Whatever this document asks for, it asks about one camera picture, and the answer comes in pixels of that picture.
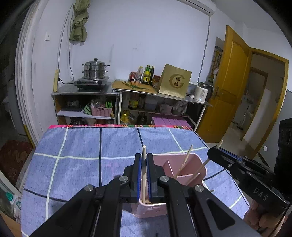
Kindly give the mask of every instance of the red rug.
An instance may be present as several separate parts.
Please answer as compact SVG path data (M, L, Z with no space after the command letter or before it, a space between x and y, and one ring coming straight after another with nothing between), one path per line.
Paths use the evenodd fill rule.
M28 142L8 140L0 150L0 170L14 186L32 149Z

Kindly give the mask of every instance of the pink basket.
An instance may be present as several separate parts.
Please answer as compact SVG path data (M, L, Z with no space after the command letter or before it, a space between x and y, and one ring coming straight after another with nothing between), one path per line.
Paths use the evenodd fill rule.
M165 175L173 178L181 167L186 154L170 154L170 155L153 155L155 165L162 166ZM176 178L180 184L186 185L192 178L194 172L196 172L203 164L201 158L197 154L190 154L184 168L178 174ZM200 171L200 174L188 185L193 187L197 184L202 185L202 181L207 174L206 167ZM146 199L148 199L148 188L146 188ZM138 203L132 203L132 213L138 218L147 218L166 215L166 203L144 204L142 202L142 189L140 192L140 198Z
M93 116L110 117L110 114L112 113L112 107L109 109L104 107L91 107L91 112Z

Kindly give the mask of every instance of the pot lid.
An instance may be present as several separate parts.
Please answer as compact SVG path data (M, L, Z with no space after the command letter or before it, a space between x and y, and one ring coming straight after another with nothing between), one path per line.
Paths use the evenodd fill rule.
M99 66L99 65L105 65L105 62L102 61L98 61L98 58L95 58L93 61L90 62L86 62L85 63L86 66Z

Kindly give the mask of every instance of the human hand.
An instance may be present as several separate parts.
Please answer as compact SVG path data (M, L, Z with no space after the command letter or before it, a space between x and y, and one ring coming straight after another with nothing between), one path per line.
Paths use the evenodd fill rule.
M275 217L273 214L265 213L261 216L261 213L257 211L259 204L256 201L252 201L252 204L249 210L245 213L243 220L254 230L257 230L259 227L266 227L266 230L261 234L263 237L269 237L269 235L274 230L274 227L278 224L281 216ZM271 237L276 236L276 234L281 229L284 222L284 218L273 232Z

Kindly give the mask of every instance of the wooden stick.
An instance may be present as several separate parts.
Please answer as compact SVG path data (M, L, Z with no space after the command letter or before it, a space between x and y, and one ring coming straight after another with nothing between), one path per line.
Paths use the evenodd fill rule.
M142 147L142 202L145 203L145 197L146 197L146 146Z
M220 146L222 145L222 143L223 143L223 140L221 140L220 142L219 142L219 144L216 146L217 148L220 148ZM193 180L195 179L195 178L197 178L198 177L198 173L206 166L206 164L208 164L208 162L209 162L210 160L207 158L206 160L205 160L205 162L200 166L200 168L193 174L193 176L190 178L190 180L187 182L187 185L189 185L191 182L193 182Z
M191 147L189 148L188 152L187 152L187 155L185 156L185 159L182 163L182 166L180 167L180 169L178 170L177 174L174 176L174 179L176 179L178 177L178 174L181 172L181 170L184 168L185 166L185 163L187 162L187 159L191 153L191 150L193 149L193 145L191 145Z

